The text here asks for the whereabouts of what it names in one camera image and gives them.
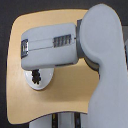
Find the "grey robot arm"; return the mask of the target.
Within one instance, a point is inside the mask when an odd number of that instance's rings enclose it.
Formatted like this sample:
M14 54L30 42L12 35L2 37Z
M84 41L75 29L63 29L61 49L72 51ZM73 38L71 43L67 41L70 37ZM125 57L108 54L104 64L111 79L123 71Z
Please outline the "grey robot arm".
M128 73L117 13L105 4L90 8L81 24L36 27L21 36L21 66L32 71L72 65L80 58L99 70L88 108L88 128L128 128Z

